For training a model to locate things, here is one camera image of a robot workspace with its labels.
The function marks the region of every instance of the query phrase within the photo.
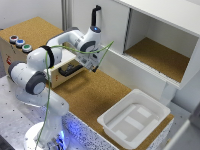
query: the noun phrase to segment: wooden countertop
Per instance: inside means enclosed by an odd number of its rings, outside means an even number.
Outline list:
[[[0,36],[9,42],[10,36],[18,35],[36,49],[61,32],[59,28],[36,17],[0,31]],[[72,113],[119,149],[123,149],[104,133],[97,118],[131,92],[131,89],[100,70],[96,73],[84,70],[53,91],[69,103]],[[146,149],[172,119],[173,116],[169,115],[137,150]]]

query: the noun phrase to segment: cabinet shelf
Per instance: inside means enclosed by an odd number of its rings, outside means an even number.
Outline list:
[[[144,38],[125,53],[178,82],[181,82],[190,60],[149,38]]]

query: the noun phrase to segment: brown cork mat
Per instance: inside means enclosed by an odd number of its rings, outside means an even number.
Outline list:
[[[0,31],[0,36],[9,42],[12,35],[17,35],[25,40],[34,49],[46,45],[46,42],[63,31],[40,17],[24,21]]]
[[[181,82],[190,60],[149,38],[143,39],[125,53],[178,82]]]
[[[105,134],[97,118],[131,89],[99,70],[96,73],[84,70],[53,91],[66,99],[72,113],[119,149],[123,149]],[[145,150],[172,119],[173,115],[169,115],[136,150]]]

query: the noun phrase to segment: white plastic bin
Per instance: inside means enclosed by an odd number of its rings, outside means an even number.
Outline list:
[[[98,118],[105,133],[126,149],[137,148],[170,109],[135,89]]]

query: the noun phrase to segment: cork surface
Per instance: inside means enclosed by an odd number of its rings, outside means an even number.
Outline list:
[[[178,82],[181,82],[190,60],[149,38],[143,39],[125,53]]]
[[[123,149],[105,134],[97,118],[131,92],[131,89],[100,70],[96,73],[84,70],[53,91],[69,103],[72,113],[120,150]],[[136,150],[145,150],[172,119],[173,115],[169,115]]]
[[[25,40],[34,49],[46,45],[46,42],[63,31],[40,17],[24,21],[0,31],[0,37],[9,42],[12,35]]]

